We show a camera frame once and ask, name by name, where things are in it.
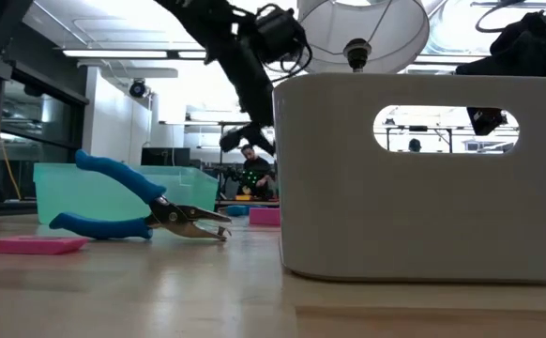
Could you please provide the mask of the blue handled screwdriver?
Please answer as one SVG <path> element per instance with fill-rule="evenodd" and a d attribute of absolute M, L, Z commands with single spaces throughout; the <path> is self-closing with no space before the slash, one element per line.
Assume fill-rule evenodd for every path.
<path fill-rule="evenodd" d="M 178 205 L 166 196 L 166 188 L 158 185 L 128 165 L 106 157 L 96 157 L 79 149 L 75 153 L 79 169 L 109 177 L 138 196 L 150 213 L 145 217 L 123 221 L 90 219 L 70 212 L 61 212 L 49 222 L 52 229 L 64 229 L 78 236 L 97 240 L 142 238 L 150 240 L 155 229 L 166 229 L 182 238 L 213 238 L 225 241 L 231 234 L 225 227 L 232 220 L 200 207 Z"/>

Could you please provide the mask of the green translucent plastic tray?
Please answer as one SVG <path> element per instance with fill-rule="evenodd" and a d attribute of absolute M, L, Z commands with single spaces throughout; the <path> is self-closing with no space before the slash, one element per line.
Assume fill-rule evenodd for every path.
<path fill-rule="evenodd" d="M 196 168 L 137 166 L 135 170 L 165 187 L 165 196 L 173 203 L 214 208 L 218 181 Z M 37 163 L 34 182 L 38 217 L 43 224 L 61 212 L 113 221 L 144 217 L 149 213 L 142 199 L 114 179 L 81 170 L 71 163 Z"/>

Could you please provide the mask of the long ceiling light strip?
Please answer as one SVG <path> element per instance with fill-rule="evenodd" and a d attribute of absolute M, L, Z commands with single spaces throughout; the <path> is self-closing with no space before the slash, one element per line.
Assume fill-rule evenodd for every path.
<path fill-rule="evenodd" d="M 63 54 L 76 58 L 99 59 L 188 59 L 202 60 L 202 50 L 63 50 Z"/>
<path fill-rule="evenodd" d="M 415 59 L 420 64 L 464 64 L 477 61 L 477 56 L 422 54 Z"/>

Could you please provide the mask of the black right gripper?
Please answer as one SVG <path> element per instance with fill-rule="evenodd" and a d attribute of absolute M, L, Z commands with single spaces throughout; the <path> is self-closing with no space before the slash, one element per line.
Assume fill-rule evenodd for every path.
<path fill-rule="evenodd" d="M 504 52 L 487 56 L 478 61 L 460 65 L 457 75 L 546 77 L 546 51 Z M 497 127 L 507 124 L 502 109 L 468 107 L 471 126 L 475 135 L 487 136 Z"/>

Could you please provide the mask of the grey plastic bin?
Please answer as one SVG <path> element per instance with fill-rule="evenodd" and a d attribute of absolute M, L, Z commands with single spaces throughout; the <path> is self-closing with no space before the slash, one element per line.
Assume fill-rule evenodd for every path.
<path fill-rule="evenodd" d="M 495 107 L 497 155 L 392 152 L 390 105 Z M 546 78 L 319 73 L 274 92 L 281 258 L 331 280 L 546 284 Z"/>

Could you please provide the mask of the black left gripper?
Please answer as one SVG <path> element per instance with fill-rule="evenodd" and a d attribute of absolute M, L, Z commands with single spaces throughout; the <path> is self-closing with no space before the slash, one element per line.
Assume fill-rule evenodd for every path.
<path fill-rule="evenodd" d="M 231 24 L 207 21 L 208 39 L 205 45 L 205 64 L 217 61 L 238 96 L 241 111 L 250 116 L 247 140 L 267 154 L 276 154 L 276 144 L 270 143 L 261 126 L 273 125 L 272 83 L 261 61 L 250 46 L 250 39 L 238 37 Z M 232 128 L 221 135 L 220 149 L 228 153 L 236 149 L 243 138 L 243 128 Z"/>

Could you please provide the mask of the black frame background table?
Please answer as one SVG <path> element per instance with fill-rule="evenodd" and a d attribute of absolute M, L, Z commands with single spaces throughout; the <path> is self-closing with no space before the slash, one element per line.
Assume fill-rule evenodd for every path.
<path fill-rule="evenodd" d="M 215 207 L 228 205 L 262 205 L 278 207 L 277 195 L 272 200 L 236 201 L 235 193 L 239 186 L 240 173 L 243 171 L 244 156 L 241 147 L 249 141 L 242 138 L 238 147 L 228 153 L 220 149 L 221 135 L 237 127 L 245 128 L 243 122 L 185 121 L 184 123 L 165 124 L 165 127 L 182 127 L 184 147 L 190 148 L 190 163 L 200 164 L 200 169 L 218 181 Z"/>
<path fill-rule="evenodd" d="M 442 141 L 448 145 L 448 153 L 453 153 L 453 130 L 448 127 L 438 127 L 438 126 L 423 126 L 423 125 L 391 125 L 385 127 L 386 135 L 386 149 L 390 150 L 390 135 L 396 131 L 409 131 L 409 132 L 418 132 L 423 133 L 427 131 L 433 131 Z"/>

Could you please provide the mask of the table lamp white shade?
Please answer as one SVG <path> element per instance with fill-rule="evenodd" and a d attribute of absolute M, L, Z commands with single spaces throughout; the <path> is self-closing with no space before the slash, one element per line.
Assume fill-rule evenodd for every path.
<path fill-rule="evenodd" d="M 308 72 L 350 72 L 346 47 L 370 48 L 363 70 L 397 73 L 421 53 L 430 33 L 420 0 L 296 0 L 298 22 L 312 49 Z"/>

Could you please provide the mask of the pink eraser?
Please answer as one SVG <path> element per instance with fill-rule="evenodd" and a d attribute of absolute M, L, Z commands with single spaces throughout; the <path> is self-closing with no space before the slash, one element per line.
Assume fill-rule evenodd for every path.
<path fill-rule="evenodd" d="M 88 241 L 88 238 L 62 237 L 0 238 L 0 254 L 69 254 L 79 251 Z"/>
<path fill-rule="evenodd" d="M 253 207 L 249 211 L 249 224 L 253 226 L 280 227 L 280 210 L 273 207 Z"/>

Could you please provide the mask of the black monitor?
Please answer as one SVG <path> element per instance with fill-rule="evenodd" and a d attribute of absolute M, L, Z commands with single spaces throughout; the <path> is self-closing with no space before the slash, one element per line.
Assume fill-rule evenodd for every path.
<path fill-rule="evenodd" d="M 144 147 L 141 165 L 190 166 L 189 147 Z"/>

